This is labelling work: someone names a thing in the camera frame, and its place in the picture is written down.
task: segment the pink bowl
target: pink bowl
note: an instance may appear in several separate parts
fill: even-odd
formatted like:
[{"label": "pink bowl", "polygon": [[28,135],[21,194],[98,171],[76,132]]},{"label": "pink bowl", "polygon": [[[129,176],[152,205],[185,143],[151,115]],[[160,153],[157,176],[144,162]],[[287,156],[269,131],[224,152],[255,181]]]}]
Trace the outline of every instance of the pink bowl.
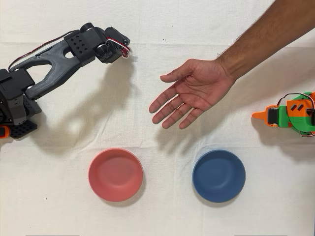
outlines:
[{"label": "pink bowl", "polygon": [[111,148],[97,155],[90,164],[89,183],[100,198],[120,202],[132,197],[140,188],[143,170],[131,152]]}]

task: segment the finger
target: finger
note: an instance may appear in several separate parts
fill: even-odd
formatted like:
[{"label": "finger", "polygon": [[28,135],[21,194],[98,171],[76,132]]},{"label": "finger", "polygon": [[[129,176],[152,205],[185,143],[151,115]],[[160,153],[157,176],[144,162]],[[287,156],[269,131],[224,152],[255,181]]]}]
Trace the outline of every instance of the finger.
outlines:
[{"label": "finger", "polygon": [[171,114],[175,109],[182,105],[183,101],[180,96],[175,97],[172,101],[167,103],[153,118],[152,122],[154,124],[160,123],[164,120],[169,114]]},{"label": "finger", "polygon": [[156,100],[150,105],[149,112],[154,113],[158,111],[169,99],[173,98],[177,94],[175,86],[172,85],[163,93],[161,93]]},{"label": "finger", "polygon": [[191,75],[194,64],[195,60],[189,59],[182,66],[178,67],[167,75],[162,75],[160,78],[163,82],[167,83],[177,81],[187,75]]},{"label": "finger", "polygon": [[177,121],[179,121],[189,110],[191,109],[191,106],[187,103],[184,103],[182,106],[177,108],[173,114],[166,119],[166,121],[163,122],[162,127],[164,129],[168,129],[173,124],[175,124]]},{"label": "finger", "polygon": [[188,116],[179,124],[180,129],[185,129],[188,126],[190,126],[191,123],[193,123],[204,111],[199,108],[193,109]]}]

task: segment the wrist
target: wrist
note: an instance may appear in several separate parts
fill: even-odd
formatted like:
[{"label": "wrist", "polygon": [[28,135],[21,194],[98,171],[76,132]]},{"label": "wrist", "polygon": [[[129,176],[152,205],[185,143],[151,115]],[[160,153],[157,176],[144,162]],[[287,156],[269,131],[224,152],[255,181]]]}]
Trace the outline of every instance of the wrist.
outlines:
[{"label": "wrist", "polygon": [[227,77],[231,78],[233,82],[239,79],[242,75],[241,71],[241,63],[239,60],[232,59],[222,54],[215,62],[218,63],[222,69],[225,71]]}]

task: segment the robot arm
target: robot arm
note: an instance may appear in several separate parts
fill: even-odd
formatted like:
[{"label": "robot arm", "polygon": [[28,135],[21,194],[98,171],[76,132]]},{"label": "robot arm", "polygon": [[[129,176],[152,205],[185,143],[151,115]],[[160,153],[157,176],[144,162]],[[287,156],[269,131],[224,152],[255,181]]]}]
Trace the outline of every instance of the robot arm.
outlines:
[{"label": "robot arm", "polygon": [[[29,121],[30,117],[41,112],[35,100],[64,84],[80,67],[95,58],[102,63],[113,63],[119,57],[128,58],[129,43],[130,40],[113,27],[103,30],[87,23],[80,30],[67,33],[62,41],[50,48],[11,67],[47,43],[16,59],[9,71],[1,69],[0,138],[21,138],[37,129],[37,125]],[[73,54],[72,58],[65,57],[68,52]],[[27,69],[46,64],[52,66],[51,70],[35,84]]]}]

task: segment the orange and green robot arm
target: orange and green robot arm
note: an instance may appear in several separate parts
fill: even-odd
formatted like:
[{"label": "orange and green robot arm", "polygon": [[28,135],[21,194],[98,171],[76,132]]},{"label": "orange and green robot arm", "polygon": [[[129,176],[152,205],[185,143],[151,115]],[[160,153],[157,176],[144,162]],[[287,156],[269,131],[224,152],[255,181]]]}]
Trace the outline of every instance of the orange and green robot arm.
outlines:
[{"label": "orange and green robot arm", "polygon": [[304,137],[315,135],[315,92],[306,92],[293,100],[288,100],[286,106],[271,105],[264,112],[252,114],[253,118],[262,119],[270,127],[291,127]]}]

